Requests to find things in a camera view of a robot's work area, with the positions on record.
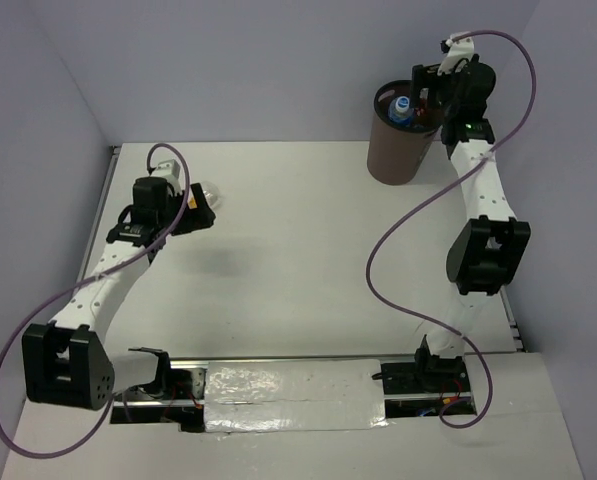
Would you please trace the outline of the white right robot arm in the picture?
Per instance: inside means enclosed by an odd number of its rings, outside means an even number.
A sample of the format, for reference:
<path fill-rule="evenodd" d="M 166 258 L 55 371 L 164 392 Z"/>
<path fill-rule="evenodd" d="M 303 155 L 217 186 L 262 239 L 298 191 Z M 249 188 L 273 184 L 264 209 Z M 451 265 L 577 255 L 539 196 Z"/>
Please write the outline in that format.
<path fill-rule="evenodd" d="M 441 142 L 462 180 L 466 209 L 466 223 L 446 259 L 455 292 L 445 318 L 423 337 L 415 353 L 413 380 L 428 392 L 461 385 L 463 339 L 483 307 L 513 280 L 530 239 L 529 224 L 518 220 L 507 203 L 494 132 L 485 117 L 495 83 L 494 70 L 477 58 L 412 69 L 411 101 L 425 92 L 428 107 L 443 112 Z"/>

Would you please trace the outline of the orange cap clear bottle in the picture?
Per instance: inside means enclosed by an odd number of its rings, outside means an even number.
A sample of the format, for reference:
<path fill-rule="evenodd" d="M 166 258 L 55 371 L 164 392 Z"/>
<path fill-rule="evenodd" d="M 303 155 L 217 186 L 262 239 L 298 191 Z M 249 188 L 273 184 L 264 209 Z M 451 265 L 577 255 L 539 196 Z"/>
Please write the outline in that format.
<path fill-rule="evenodd" d="M 220 189 L 214 183 L 206 180 L 202 180 L 198 185 L 202 188 L 208 206 L 213 211 L 216 211 L 221 206 L 224 199 Z"/>

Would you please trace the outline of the blue label bottle horizontal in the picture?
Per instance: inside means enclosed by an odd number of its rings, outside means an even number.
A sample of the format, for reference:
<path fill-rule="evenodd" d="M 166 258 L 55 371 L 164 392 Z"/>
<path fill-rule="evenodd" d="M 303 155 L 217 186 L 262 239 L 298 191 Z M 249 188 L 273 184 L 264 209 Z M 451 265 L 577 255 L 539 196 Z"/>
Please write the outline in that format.
<path fill-rule="evenodd" d="M 415 118 L 415 110 L 411 107 L 408 96 L 398 96 L 391 101 L 388 118 L 395 125 L 408 126 L 411 124 Z"/>

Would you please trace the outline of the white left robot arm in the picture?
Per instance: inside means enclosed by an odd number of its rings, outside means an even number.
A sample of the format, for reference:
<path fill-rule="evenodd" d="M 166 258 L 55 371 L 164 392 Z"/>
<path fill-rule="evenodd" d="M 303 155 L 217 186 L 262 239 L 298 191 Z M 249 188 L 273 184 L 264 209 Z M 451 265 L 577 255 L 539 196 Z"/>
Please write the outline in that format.
<path fill-rule="evenodd" d="M 46 324 L 22 335 L 26 393 L 30 401 L 98 410 L 132 387 L 162 398 L 181 375 L 169 354 L 130 347 L 109 356 L 104 340 L 116 313 L 164 243 L 161 234 L 184 235 L 212 227 L 216 215 L 201 184 L 188 194 L 172 176 L 137 179 L 132 202 L 108 232 L 93 280 Z"/>

